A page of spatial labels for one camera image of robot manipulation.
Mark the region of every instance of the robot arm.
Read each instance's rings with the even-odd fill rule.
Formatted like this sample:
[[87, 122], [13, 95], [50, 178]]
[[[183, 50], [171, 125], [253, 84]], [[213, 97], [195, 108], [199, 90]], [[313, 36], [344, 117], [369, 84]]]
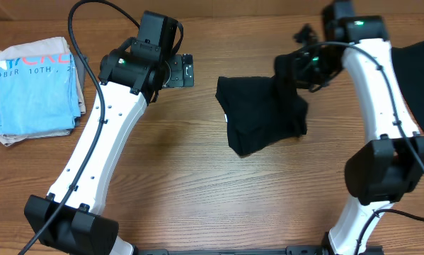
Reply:
[[[176, 28], [180, 29], [181, 37], [174, 46]], [[162, 88], [193, 86], [193, 56], [176, 54], [182, 38], [183, 27], [178, 21], [146, 11], [138, 37], [129, 38], [102, 59], [98, 78], [104, 105], [97, 94], [67, 166], [46, 198], [32, 195], [25, 206], [25, 216], [34, 232], [45, 227], [49, 218], [54, 219], [38, 238], [42, 244], [76, 255], [137, 254], [133, 245], [118, 237], [118, 223], [101, 214], [115, 165], [146, 107], [156, 101]], [[93, 143], [102, 107], [105, 116], [101, 135], [68, 196], [67, 191], [72, 190], [71, 183]]]
[[[355, 44], [376, 58], [384, 67], [393, 92], [402, 128], [408, 137], [419, 135], [419, 129], [411, 119], [397, 84], [396, 75], [391, 62], [391, 43], [381, 38], [364, 39]], [[389, 99], [389, 91], [382, 73], [374, 63], [354, 49], [346, 49], [342, 57], [343, 66], [347, 69], [355, 85], [360, 101], [361, 115], [365, 124], [365, 143], [379, 140], [383, 136], [390, 139], [401, 138]]]
[[[67, 206], [79, 208], [81, 204], [89, 206], [90, 213], [101, 215], [105, 209], [106, 194], [111, 176], [120, 153], [136, 122], [146, 110], [147, 102], [142, 93], [130, 93], [130, 87], [108, 82], [101, 85], [105, 98], [105, 125], [96, 148], [79, 182], [67, 201]], [[84, 128], [69, 162], [59, 178], [51, 186], [48, 196], [54, 196], [54, 202], [60, 203], [71, 180], [76, 175], [87, 149], [91, 146], [93, 134], [100, 117], [100, 101], [96, 97], [91, 116]]]

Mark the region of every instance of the wood grain surface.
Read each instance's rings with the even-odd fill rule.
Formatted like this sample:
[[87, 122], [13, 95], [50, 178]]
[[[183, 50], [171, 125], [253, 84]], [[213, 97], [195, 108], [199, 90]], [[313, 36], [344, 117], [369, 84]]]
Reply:
[[[0, 19], [64, 21], [79, 0], [0, 0]], [[333, 0], [109, 0], [134, 17], [150, 10], [176, 18], [319, 15]], [[359, 15], [424, 13], [424, 0], [353, 0]], [[104, 4], [87, 4], [77, 18], [120, 18]]]
[[[424, 15], [386, 15], [391, 41], [424, 40]], [[346, 72], [309, 102], [308, 134], [240, 159], [227, 144], [214, 97], [218, 76], [271, 76], [275, 56], [298, 48], [292, 36], [318, 16], [188, 18], [180, 53], [194, 54], [195, 88], [163, 90], [132, 131], [116, 166], [104, 216], [141, 249], [250, 249], [319, 244], [348, 192], [345, 162], [364, 145], [353, 84]], [[74, 21], [76, 39], [98, 75], [103, 55], [137, 30], [129, 21]], [[66, 21], [0, 22], [0, 50], [64, 36]], [[86, 78], [91, 109], [95, 91]], [[23, 215], [29, 195], [44, 196], [70, 158], [88, 118], [68, 137], [0, 145], [0, 254], [17, 254], [33, 231]], [[424, 215], [424, 178], [396, 209]], [[424, 223], [385, 215], [370, 244], [386, 254], [424, 254]], [[36, 244], [29, 254], [62, 254]]]

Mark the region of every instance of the light blue t-shirt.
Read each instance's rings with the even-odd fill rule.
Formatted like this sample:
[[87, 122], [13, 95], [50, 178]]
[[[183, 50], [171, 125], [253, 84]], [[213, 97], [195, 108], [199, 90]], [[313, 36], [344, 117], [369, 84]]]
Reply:
[[0, 61], [0, 135], [73, 129], [80, 115], [71, 53]]

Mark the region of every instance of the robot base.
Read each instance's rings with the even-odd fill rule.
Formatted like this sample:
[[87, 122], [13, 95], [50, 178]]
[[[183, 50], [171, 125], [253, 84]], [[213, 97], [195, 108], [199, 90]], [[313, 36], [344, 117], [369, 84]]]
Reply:
[[[323, 246], [288, 246], [286, 249], [246, 249], [209, 251], [139, 250], [137, 255], [332, 255]], [[364, 255], [384, 255], [380, 246], [368, 247]]]

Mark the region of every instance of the black fabric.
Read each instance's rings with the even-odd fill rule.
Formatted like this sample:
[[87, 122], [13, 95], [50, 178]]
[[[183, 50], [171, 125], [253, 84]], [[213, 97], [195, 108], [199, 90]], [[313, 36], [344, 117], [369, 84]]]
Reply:
[[240, 156], [306, 134], [307, 102], [283, 94], [275, 77], [220, 77], [216, 97], [227, 115], [229, 146]]
[[402, 95], [424, 132], [424, 41], [391, 51]]

